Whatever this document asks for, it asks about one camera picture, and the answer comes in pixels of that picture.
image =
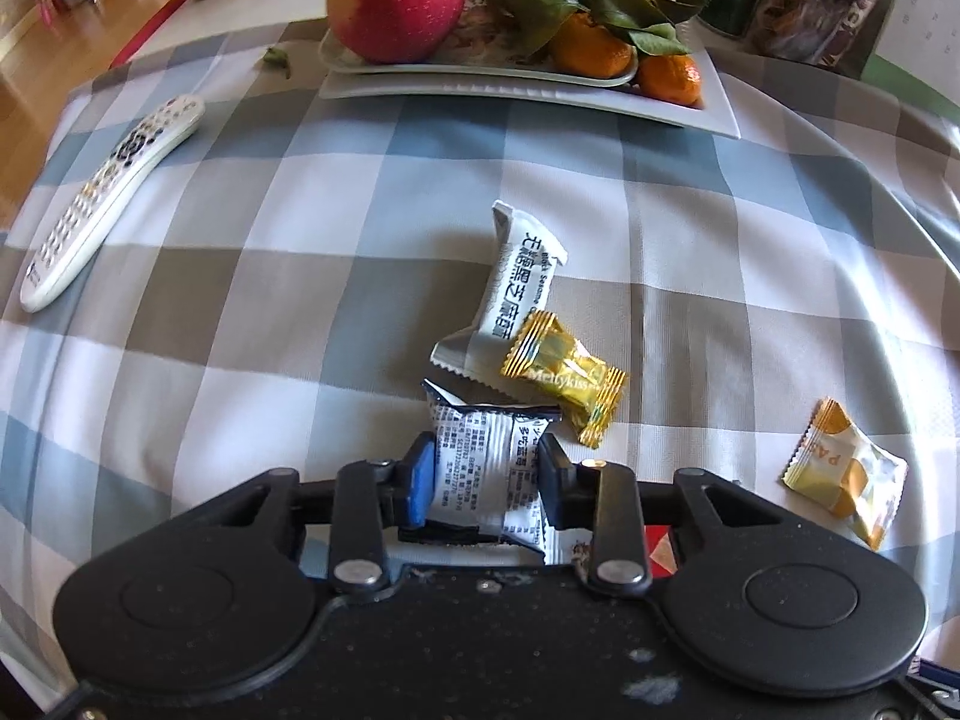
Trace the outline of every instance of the calendar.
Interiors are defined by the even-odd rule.
[[[960,122],[960,0],[892,0],[861,77]]]

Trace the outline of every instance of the metal bolt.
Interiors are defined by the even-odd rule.
[[[482,593],[486,593],[487,595],[496,595],[502,589],[502,584],[499,581],[493,581],[492,579],[481,579],[477,583],[477,590]]]
[[[333,576],[347,584],[368,586],[377,583],[383,570],[370,560],[344,560],[333,569]]]
[[[604,560],[597,576],[607,584],[636,584],[643,579],[643,566],[632,560]]]

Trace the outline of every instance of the table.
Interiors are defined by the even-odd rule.
[[[312,480],[400,455],[429,427],[424,376],[484,397],[427,358],[477,308],[498,197],[569,251],[549,307],[631,374],[600,450],[567,438],[571,456],[662,481],[704,466],[846,532],[778,481],[836,397],[909,462],[883,552],[928,596],[923,654],[960,666],[953,129],[726,52],[740,141],[547,103],[319,100],[322,34],[209,37],[78,90],[0,247],[0,645],[37,702],[70,685],[50,610],[91,555],[271,466]],[[259,62],[275,43],[289,80]],[[49,224],[134,119],[185,92],[208,101],[200,130],[24,314]],[[324,562],[312,533],[304,566]]]

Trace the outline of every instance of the fruit plate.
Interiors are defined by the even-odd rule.
[[[510,37],[502,26],[493,23],[487,6],[480,0],[467,0],[459,22],[443,44],[428,60],[408,65],[374,65],[345,47],[329,31],[320,41],[320,60],[335,73],[463,73],[470,76],[510,76],[515,79],[541,79],[579,86],[620,86],[637,74],[637,54],[619,76],[613,79],[586,79],[558,73],[549,57],[533,62],[518,55],[510,46]]]
[[[696,108],[663,103],[621,89],[598,89],[560,83],[550,77],[518,79],[517,77],[482,76],[453,73],[343,74],[330,73],[320,86],[320,97],[363,98],[383,95],[460,95],[461,97],[496,97],[513,100],[542,100],[546,103],[577,105],[602,111],[654,119],[657,122],[693,127],[731,138],[740,137],[733,108],[720,82],[713,62],[704,49],[695,26],[678,26],[680,39],[691,50],[700,68],[701,104]]]

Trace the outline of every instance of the candy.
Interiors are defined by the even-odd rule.
[[[527,314],[546,305],[566,250],[537,218],[500,200],[493,204],[493,226],[500,255],[476,318],[470,327],[439,341],[430,362],[529,401],[536,390],[505,379],[500,366]]]
[[[545,552],[536,443],[560,409],[472,405],[425,379],[424,391],[437,434],[427,519]]]
[[[904,492],[906,461],[880,449],[832,398],[820,402],[787,466],[784,484],[844,519],[880,547]]]
[[[558,397],[577,428],[577,439],[593,449],[600,445],[627,381],[626,373],[593,357],[549,311],[527,317],[500,372],[536,382]]]

